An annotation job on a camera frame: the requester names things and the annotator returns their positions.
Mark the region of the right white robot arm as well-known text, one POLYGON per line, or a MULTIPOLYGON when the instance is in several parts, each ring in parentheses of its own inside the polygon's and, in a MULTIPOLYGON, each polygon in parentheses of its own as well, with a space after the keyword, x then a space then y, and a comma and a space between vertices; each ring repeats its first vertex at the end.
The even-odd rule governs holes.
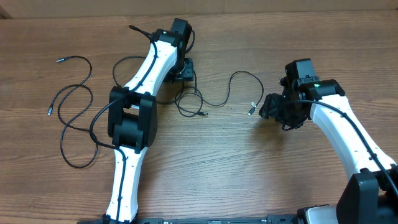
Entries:
POLYGON ((282 94, 271 93, 259 110, 284 131, 315 123, 338 155, 348 183, 336 205, 298 210, 290 223, 397 223, 397 163, 373 141, 334 79, 315 75, 309 58, 285 66, 282 94))

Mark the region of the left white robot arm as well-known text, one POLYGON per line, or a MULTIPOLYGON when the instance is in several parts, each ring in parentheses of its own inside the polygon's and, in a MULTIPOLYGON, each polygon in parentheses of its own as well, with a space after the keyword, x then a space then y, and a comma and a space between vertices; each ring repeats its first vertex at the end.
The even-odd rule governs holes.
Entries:
POLYGON ((150 49, 138 72, 124 86, 114 86, 109 103, 93 118, 108 112, 108 135, 114 151, 115 172, 111 201, 98 223, 134 223, 141 167, 157 132, 156 94, 166 79, 193 75, 186 64, 187 44, 193 30, 188 21, 174 19, 170 30, 146 33, 150 49))

